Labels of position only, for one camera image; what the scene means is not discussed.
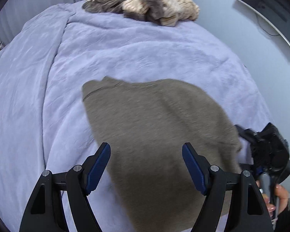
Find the person's right hand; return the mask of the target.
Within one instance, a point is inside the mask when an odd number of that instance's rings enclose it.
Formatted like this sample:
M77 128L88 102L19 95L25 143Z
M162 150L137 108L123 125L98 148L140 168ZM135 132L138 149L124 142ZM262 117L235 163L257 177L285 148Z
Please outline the person's right hand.
M270 203L270 198L263 192L263 189L260 186L260 182L256 181L257 186L264 198L264 202L266 203L266 207L270 216L274 214L275 211L278 214L282 213L288 207L288 199L289 199L289 192L284 188L282 185L277 184L274 187L274 197L278 199L276 205Z

